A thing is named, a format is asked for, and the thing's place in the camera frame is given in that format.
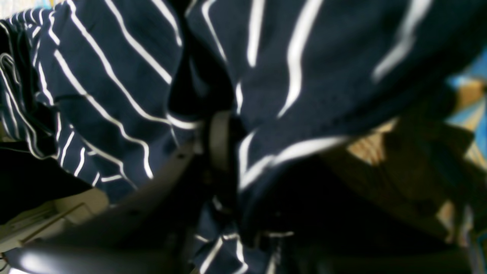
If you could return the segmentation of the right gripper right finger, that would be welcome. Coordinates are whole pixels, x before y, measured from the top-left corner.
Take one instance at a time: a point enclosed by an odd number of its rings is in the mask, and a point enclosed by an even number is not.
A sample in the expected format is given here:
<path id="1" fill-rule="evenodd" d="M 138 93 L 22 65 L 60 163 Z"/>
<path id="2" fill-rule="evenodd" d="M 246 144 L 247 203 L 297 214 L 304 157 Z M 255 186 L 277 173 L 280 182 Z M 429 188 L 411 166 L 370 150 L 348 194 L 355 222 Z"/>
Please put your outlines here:
<path id="1" fill-rule="evenodd" d="M 458 160 L 303 160 L 269 176 L 300 273 L 471 274 L 476 168 Z"/>

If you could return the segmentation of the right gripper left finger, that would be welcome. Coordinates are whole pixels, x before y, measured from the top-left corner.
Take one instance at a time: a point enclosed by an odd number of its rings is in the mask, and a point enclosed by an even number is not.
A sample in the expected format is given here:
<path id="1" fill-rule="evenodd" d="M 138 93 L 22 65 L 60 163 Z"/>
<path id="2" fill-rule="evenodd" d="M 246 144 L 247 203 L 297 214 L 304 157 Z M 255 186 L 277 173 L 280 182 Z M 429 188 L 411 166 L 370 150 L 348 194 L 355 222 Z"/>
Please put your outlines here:
<path id="1" fill-rule="evenodd" d="M 28 274 L 193 274 L 202 207 L 235 207 L 232 121 L 230 111 L 214 114 L 137 193 L 57 236 L 30 236 L 6 263 Z"/>

